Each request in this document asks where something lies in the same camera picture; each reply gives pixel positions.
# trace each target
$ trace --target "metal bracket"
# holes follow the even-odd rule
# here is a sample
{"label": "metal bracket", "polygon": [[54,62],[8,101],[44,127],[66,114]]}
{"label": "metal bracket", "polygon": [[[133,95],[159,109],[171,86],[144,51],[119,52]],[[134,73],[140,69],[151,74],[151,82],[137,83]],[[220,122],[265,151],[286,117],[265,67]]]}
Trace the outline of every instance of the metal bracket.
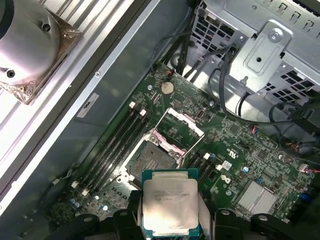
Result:
{"label": "metal bracket", "polygon": [[259,35],[248,39],[236,55],[230,76],[257,93],[282,63],[281,53],[291,38],[288,29],[273,21],[267,22]]}

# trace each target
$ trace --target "mounting hole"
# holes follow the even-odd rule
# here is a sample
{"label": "mounting hole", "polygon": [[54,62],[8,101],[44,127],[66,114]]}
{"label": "mounting hole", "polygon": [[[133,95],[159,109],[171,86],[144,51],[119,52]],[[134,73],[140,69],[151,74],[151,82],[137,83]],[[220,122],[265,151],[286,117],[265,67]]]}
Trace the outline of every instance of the mounting hole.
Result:
{"label": "mounting hole", "polygon": [[49,32],[51,30],[51,26],[48,23],[42,25],[42,30],[44,32]]}
{"label": "mounting hole", "polygon": [[92,221],[92,217],[86,217],[85,219],[83,219],[84,222],[90,222]]}
{"label": "mounting hole", "polygon": [[11,79],[16,75],[16,73],[13,70],[9,70],[9,71],[6,72],[6,75],[7,75],[8,78]]}

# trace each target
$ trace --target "metal panel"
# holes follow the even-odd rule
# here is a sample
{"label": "metal panel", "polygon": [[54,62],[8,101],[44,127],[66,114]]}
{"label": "metal panel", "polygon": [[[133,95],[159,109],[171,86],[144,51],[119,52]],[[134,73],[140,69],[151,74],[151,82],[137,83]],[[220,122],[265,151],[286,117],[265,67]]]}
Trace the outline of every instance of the metal panel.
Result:
{"label": "metal panel", "polygon": [[[3,229],[22,219],[23,214],[32,215],[41,192],[50,180],[86,157],[108,123],[148,72],[151,53],[159,40],[182,29],[188,7],[185,0],[177,0],[176,4],[180,7],[172,8],[171,0],[152,0],[97,69],[99,74],[90,79],[58,126],[30,160],[14,187],[1,201],[0,226]],[[76,117],[92,93],[99,95],[96,102],[86,116]]]}
{"label": "metal panel", "polygon": [[294,66],[315,85],[320,79],[320,19],[287,0],[205,0],[206,10],[215,18],[251,38],[267,22],[283,26],[292,39],[282,60]]}
{"label": "metal panel", "polygon": [[0,178],[31,139],[51,109],[98,49],[133,0],[42,1],[52,12],[83,33],[83,38],[43,87],[35,102],[20,104],[13,96],[0,95]]}

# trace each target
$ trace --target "ram slot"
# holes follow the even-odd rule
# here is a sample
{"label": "ram slot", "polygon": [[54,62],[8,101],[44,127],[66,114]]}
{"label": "ram slot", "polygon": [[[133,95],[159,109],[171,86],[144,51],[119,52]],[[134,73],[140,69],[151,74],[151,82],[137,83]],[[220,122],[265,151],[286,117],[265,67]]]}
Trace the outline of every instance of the ram slot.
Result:
{"label": "ram slot", "polygon": [[117,166],[120,164],[120,162],[124,159],[128,151],[130,150],[130,147],[134,145],[136,139],[139,139],[143,135],[143,129],[146,128],[146,122],[142,121],[140,126],[137,128],[137,130],[131,135],[130,139],[125,143],[123,146],[123,149],[120,151],[120,153],[114,158],[114,162],[112,163],[112,166],[109,169],[106,169],[106,173],[102,178],[102,181],[96,187],[97,191],[101,191],[101,189],[104,188],[104,185],[106,184],[106,181],[110,177],[110,175],[116,170]]}
{"label": "ram slot", "polygon": [[209,175],[212,173],[213,168],[211,167],[211,165],[209,164],[206,169],[203,171],[203,174],[200,175],[199,177],[199,185],[201,185],[203,183],[204,180],[206,180]]}
{"label": "ram slot", "polygon": [[204,172],[206,166],[207,166],[207,161],[205,159],[202,159],[202,164],[198,167],[198,174],[199,176],[202,175],[202,173]]}
{"label": "ram slot", "polygon": [[95,155],[93,161],[87,167],[87,174],[84,176],[84,178],[81,180],[82,183],[86,183],[89,181],[89,179],[94,175],[95,168],[99,168],[99,165],[102,165],[106,154],[108,154],[108,151],[112,149],[112,146],[110,144],[116,142],[116,139],[121,136],[122,131],[126,130],[126,126],[128,123],[131,122],[133,116],[135,116],[135,113],[131,110],[126,113],[126,115],[121,119],[121,122],[114,128],[111,135],[108,137],[107,141],[104,144],[104,147],[102,147],[99,152]]}
{"label": "ram slot", "polygon": [[103,158],[104,161],[102,162],[102,164],[100,164],[99,167],[96,169],[94,177],[91,179],[91,181],[88,184],[89,186],[91,185],[97,186],[97,184],[100,183],[101,177],[104,175],[105,170],[107,170],[110,164],[113,162],[114,156],[123,147],[128,137],[131,136],[132,132],[134,132],[135,129],[139,126],[140,122],[141,122],[141,119],[139,118],[139,115],[137,115],[135,119],[131,122],[130,126],[126,128],[126,130],[120,136],[120,139],[119,140],[117,139],[117,141],[115,141],[116,143],[112,145],[113,147],[110,147],[110,151],[108,151],[108,154],[106,154],[105,158]]}

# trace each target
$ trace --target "green circuit board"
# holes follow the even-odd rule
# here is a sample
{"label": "green circuit board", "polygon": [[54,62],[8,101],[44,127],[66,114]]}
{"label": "green circuit board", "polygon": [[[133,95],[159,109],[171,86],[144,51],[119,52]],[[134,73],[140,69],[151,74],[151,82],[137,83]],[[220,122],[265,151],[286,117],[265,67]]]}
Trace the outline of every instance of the green circuit board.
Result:
{"label": "green circuit board", "polygon": [[[160,63],[157,66],[158,72],[168,70]],[[253,137],[252,126],[229,120],[219,109],[219,104],[212,105],[211,101],[207,94],[178,74],[148,74],[80,166],[71,181],[78,181],[78,187],[68,186],[60,201],[48,211],[50,219],[59,223],[68,222],[74,215],[82,213],[96,214],[104,219],[117,209],[125,208],[130,191],[134,189],[132,182],[117,179],[110,184],[103,184],[101,179],[107,176],[105,179],[109,182],[118,176],[120,167],[139,140],[158,124],[168,108],[188,116],[205,133],[204,138],[184,160],[184,163],[192,164],[195,156],[210,154],[207,160],[210,171],[201,182],[200,191],[210,191],[218,208],[232,209],[239,216],[249,219],[251,213],[240,207],[238,201],[248,182],[253,181],[276,197],[269,214],[285,219],[301,189],[313,179],[313,174],[299,172],[299,162],[290,159],[285,153],[265,149]],[[138,113],[145,110],[143,120],[129,115],[132,102]],[[132,130],[128,133],[119,132],[125,124]],[[170,115],[162,119],[157,130],[165,136],[167,142],[186,151],[199,139],[188,125]],[[263,134],[259,133],[258,137],[269,148],[277,147],[274,141]],[[119,144],[115,143],[115,139],[119,139]],[[130,168],[137,164],[143,148],[142,144],[126,164],[128,175],[131,174]],[[106,162],[109,162],[108,167],[104,166]],[[226,183],[222,176],[229,178],[230,183]],[[90,190],[86,196],[82,194],[85,188]]]}

